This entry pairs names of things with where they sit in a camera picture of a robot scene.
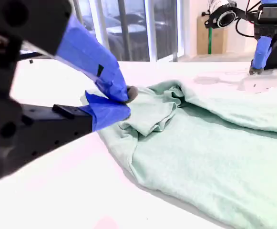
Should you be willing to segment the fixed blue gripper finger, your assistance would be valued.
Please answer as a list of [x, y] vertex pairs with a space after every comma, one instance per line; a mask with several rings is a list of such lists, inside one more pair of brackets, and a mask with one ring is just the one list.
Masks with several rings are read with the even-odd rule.
[[24, 104], [16, 143], [16, 165], [21, 167], [36, 158], [82, 136], [101, 130], [130, 116], [123, 103], [85, 94], [88, 104], [53, 107]]
[[261, 74], [266, 65], [267, 59], [271, 54], [271, 42], [272, 38], [270, 37], [260, 37], [257, 41], [256, 50], [254, 53], [254, 58], [251, 61], [249, 74]]

